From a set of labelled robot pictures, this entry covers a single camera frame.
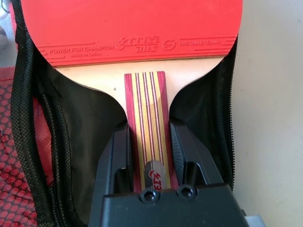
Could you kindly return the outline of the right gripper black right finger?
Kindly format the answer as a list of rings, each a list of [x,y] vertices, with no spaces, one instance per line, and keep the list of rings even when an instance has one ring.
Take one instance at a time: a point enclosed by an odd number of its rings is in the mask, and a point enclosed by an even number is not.
[[[224,185],[224,181],[207,147],[182,122],[170,123],[172,163],[177,185],[194,187]]]

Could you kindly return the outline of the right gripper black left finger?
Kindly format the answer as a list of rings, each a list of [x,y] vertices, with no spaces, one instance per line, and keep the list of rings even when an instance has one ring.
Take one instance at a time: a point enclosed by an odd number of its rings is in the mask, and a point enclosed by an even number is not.
[[[100,159],[94,196],[134,192],[133,159],[129,125],[121,123],[112,133]]]

